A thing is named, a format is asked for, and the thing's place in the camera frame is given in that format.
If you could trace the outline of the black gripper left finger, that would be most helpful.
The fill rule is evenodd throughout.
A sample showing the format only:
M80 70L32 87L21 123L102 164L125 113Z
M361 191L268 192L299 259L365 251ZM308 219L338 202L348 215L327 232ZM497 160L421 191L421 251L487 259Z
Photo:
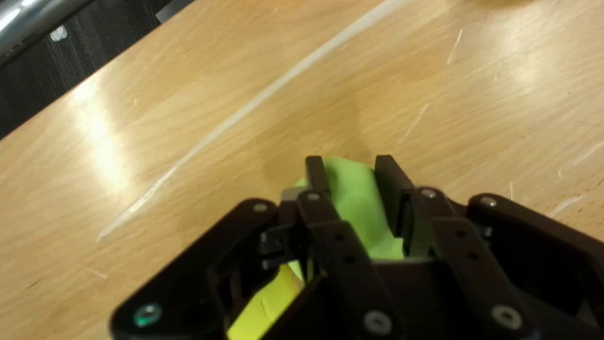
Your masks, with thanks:
M329 183L329 172L325 168L325 162L319 155L310 155L306 160L304 160L304 166L306 166L306 181L308 181L308 187L314 189L314 191L319 191L327 196L333 194L331 191L331 183Z

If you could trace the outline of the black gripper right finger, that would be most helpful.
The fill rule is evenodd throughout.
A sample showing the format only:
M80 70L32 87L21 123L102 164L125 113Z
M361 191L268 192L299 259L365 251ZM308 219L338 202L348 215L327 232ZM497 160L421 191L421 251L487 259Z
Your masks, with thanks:
M391 155L378 155L374 177L384 202L384 211L391 230L406 230L410 226L410 196L416 191L412 179Z

